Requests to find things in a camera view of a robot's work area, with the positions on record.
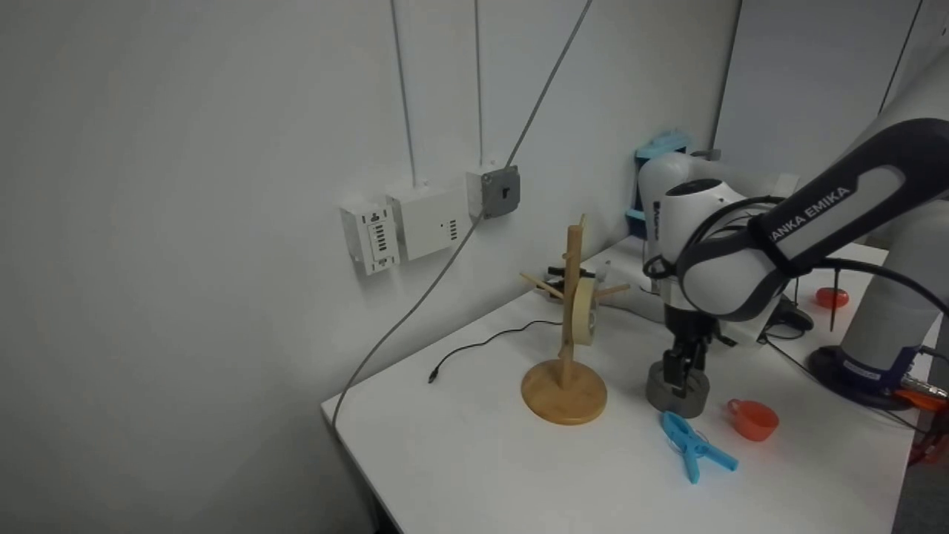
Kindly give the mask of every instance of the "wooden stand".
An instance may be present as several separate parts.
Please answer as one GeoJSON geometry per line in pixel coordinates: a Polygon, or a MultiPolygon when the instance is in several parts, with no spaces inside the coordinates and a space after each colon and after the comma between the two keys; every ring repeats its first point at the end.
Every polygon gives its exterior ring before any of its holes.
{"type": "Polygon", "coordinates": [[[575,345],[589,341],[593,283],[581,283],[584,227],[565,230],[562,267],[562,330],[561,357],[534,366],[521,381],[521,397],[546,421],[584,424],[605,408],[605,384],[593,369],[571,362],[575,345]]]}

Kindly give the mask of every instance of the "electrical socket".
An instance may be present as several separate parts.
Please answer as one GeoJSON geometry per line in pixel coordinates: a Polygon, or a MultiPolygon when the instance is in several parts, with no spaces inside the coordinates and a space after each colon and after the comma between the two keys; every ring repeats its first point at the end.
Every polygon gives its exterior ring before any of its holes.
{"type": "Polygon", "coordinates": [[[399,264],[395,213],[384,198],[349,198],[341,206],[341,218],[357,276],[374,276],[399,264]]]}
{"type": "Polygon", "coordinates": [[[405,261],[451,249],[460,241],[464,207],[457,192],[439,187],[389,190],[405,261]]]}
{"type": "Polygon", "coordinates": [[[467,213],[498,221],[521,206],[521,176],[515,167],[467,176],[467,213]]]}

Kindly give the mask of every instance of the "wall outlet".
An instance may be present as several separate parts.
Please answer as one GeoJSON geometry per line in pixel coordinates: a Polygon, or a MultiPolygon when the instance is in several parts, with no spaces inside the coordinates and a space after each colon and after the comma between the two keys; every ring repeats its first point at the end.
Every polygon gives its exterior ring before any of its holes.
{"type": "Polygon", "coordinates": [[[476,221],[507,218],[521,201],[521,176],[515,167],[467,176],[467,213],[476,221]]]}
{"type": "Polygon", "coordinates": [[[389,201],[399,230],[396,241],[405,261],[451,249],[461,236],[461,207],[446,190],[392,190],[389,201]]]}
{"type": "Polygon", "coordinates": [[[344,201],[341,218],[357,276],[374,276],[399,264],[395,213],[384,198],[344,201]]]}

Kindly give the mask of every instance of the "white tabletop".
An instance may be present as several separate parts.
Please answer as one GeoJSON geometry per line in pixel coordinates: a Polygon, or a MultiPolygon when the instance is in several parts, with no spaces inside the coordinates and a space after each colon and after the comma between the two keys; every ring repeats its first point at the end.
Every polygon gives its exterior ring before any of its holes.
{"type": "Polygon", "coordinates": [[[740,465],[703,461],[696,488],[644,397],[645,369],[670,345],[660,323],[596,316],[577,360],[605,376],[607,408],[584,428],[538,421],[519,394],[521,375],[558,354],[550,327],[461,354],[426,384],[451,348],[558,316],[525,295],[349,391],[341,443],[405,534],[888,534],[911,430],[836,397],[771,348],[710,348],[710,397],[694,428],[740,465]],[[728,397],[771,403],[774,440],[736,437],[728,397]]]}

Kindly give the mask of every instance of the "red bottle cap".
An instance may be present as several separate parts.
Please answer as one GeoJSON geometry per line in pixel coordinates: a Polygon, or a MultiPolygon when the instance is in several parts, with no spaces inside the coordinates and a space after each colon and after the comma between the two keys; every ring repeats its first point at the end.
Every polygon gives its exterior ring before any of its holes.
{"type": "Polygon", "coordinates": [[[814,295],[814,302],[822,307],[822,310],[842,310],[842,307],[847,307],[851,302],[851,296],[847,296],[847,290],[842,290],[842,287],[817,287],[817,295],[814,295]]]}
{"type": "Polygon", "coordinates": [[[777,412],[755,402],[728,402],[728,421],[749,443],[765,443],[780,424],[777,412]]]}

